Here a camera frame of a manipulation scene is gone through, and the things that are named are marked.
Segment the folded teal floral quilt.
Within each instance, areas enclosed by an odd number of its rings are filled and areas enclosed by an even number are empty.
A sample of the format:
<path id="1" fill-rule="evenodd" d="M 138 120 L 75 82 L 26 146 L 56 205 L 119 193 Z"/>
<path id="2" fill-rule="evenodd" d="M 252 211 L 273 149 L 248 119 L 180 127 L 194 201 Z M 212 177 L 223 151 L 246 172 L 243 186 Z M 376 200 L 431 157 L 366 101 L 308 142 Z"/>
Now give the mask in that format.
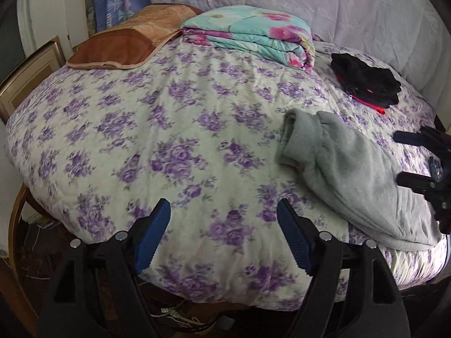
<path id="1" fill-rule="evenodd" d="M 315 64 L 308 23 L 284 12 L 230 5 L 190 18 L 182 32 L 194 44 L 240 50 L 304 71 Z"/>

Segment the folded black red clothing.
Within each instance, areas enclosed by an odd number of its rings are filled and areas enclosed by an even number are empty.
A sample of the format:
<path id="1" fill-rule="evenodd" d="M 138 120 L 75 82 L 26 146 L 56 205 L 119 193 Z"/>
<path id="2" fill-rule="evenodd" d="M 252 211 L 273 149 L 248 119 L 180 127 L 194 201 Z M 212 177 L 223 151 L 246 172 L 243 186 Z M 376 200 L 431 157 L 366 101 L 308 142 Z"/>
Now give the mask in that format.
<path id="1" fill-rule="evenodd" d="M 384 114 L 399 104 L 401 83 L 391 70 L 369 66 L 350 54 L 331 54 L 330 67 L 342 89 L 353 99 Z"/>

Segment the brown pillow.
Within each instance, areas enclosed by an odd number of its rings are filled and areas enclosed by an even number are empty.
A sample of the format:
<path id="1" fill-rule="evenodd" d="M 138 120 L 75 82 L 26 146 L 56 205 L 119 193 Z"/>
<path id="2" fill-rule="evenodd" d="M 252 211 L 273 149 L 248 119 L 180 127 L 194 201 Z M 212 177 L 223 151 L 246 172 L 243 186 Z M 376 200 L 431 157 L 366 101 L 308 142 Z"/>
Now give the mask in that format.
<path id="1" fill-rule="evenodd" d="M 82 42 L 67 61 L 76 70 L 131 70 L 144 65 L 202 11 L 185 4 L 152 4 Z"/>

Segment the grey sweatpants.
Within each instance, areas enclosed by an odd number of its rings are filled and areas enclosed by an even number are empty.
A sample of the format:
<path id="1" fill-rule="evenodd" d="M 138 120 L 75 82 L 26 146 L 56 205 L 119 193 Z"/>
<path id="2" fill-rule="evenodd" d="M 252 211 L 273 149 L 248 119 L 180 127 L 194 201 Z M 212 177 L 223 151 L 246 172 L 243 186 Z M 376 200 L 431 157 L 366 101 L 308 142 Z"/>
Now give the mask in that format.
<path id="1" fill-rule="evenodd" d="M 427 250 L 443 238 L 424 197 L 397 185 L 396 159 L 333 113 L 288 110 L 277 159 L 336 214 L 389 248 Z"/>

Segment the purple floral bedspread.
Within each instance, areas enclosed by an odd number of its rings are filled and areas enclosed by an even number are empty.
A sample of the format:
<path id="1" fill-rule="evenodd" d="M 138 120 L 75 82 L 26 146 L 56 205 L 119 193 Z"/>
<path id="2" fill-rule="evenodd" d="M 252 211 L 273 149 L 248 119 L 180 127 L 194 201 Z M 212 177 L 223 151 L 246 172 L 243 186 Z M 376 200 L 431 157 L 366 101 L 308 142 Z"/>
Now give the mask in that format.
<path id="1" fill-rule="evenodd" d="M 310 278 L 277 225 L 277 202 L 345 242 L 365 235 L 276 160 L 285 112 L 336 114 L 422 174 L 428 152 L 391 136 L 435 119 L 407 83 L 385 114 L 355 102 L 330 68 L 338 47 L 316 49 L 309 72 L 183 39 L 134 70 L 63 67 L 9 118 L 5 152 L 34 198 L 88 243 L 169 200 L 171 222 L 142 275 L 157 287 L 196 303 L 296 310 Z"/>

